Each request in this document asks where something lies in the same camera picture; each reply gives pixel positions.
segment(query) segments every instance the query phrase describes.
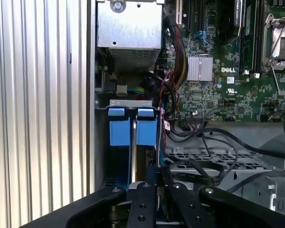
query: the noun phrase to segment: aluminum panel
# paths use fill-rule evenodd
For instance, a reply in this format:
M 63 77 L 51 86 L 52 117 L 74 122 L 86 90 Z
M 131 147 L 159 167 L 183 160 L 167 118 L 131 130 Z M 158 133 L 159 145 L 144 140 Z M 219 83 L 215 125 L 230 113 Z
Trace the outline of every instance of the aluminum panel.
M 0 0 L 0 228 L 87 193 L 87 0 Z

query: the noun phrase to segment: dell logo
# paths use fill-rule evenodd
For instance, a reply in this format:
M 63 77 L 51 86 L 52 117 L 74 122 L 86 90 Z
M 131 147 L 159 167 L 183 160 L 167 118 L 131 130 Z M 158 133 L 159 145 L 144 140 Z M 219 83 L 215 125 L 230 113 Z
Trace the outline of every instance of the dell logo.
M 235 73 L 236 70 L 235 68 L 231 68 L 231 67 L 222 67 L 221 72 Z

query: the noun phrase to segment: silver heatsink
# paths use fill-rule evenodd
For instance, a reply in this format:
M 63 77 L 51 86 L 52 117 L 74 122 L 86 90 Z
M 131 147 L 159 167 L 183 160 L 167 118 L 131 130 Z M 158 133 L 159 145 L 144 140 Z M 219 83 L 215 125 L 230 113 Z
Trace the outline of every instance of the silver heatsink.
M 162 47 L 163 3 L 98 0 L 97 46 L 109 49 L 118 71 L 153 66 Z
M 187 81 L 212 81 L 213 57 L 209 55 L 195 55 L 188 57 Z

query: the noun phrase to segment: expansion slot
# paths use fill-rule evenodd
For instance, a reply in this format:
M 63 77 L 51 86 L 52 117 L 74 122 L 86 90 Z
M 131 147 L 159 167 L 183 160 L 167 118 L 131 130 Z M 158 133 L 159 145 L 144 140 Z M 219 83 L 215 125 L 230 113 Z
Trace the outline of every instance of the expansion slot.
M 176 0 L 176 23 L 182 24 L 182 0 Z

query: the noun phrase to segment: blue plastic latch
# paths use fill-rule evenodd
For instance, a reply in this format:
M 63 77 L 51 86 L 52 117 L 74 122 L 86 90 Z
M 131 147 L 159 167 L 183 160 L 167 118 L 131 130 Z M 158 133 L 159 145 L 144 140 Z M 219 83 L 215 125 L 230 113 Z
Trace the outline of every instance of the blue plastic latch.
M 137 111 L 138 117 L 154 117 L 154 111 L 151 108 L 139 108 Z
M 139 108 L 138 117 L 154 117 L 153 109 Z M 157 138 L 157 118 L 137 121 L 137 145 L 155 146 Z
M 130 146 L 130 118 L 123 121 L 110 121 L 110 145 Z
M 109 116 L 124 116 L 124 108 L 109 108 Z

